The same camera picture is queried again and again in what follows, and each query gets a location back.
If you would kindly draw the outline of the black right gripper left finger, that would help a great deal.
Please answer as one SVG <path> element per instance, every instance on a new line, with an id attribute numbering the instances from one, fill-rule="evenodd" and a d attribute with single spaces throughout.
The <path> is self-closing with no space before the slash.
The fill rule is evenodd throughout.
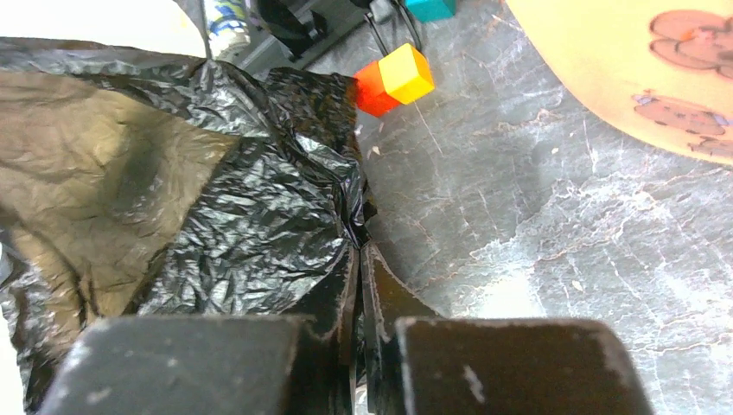
<path id="1" fill-rule="evenodd" d="M 359 254 L 276 315 L 100 320 L 70 349 L 43 414 L 350 414 Z"/>

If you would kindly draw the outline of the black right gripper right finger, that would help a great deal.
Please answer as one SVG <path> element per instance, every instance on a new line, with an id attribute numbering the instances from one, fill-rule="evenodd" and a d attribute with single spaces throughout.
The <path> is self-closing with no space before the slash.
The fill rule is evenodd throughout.
<path id="1" fill-rule="evenodd" d="M 628 351 L 602 322 L 440 316 L 360 252 L 368 409 L 374 414 L 649 414 Z"/>

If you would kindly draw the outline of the black plastic trash bag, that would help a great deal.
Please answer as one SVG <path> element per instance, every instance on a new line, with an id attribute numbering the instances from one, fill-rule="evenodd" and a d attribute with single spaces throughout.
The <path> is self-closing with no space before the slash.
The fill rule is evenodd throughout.
<path id="1" fill-rule="evenodd" d="M 308 314 L 367 240 L 353 78 L 1 40 L 1 307 L 22 407 L 103 317 Z"/>

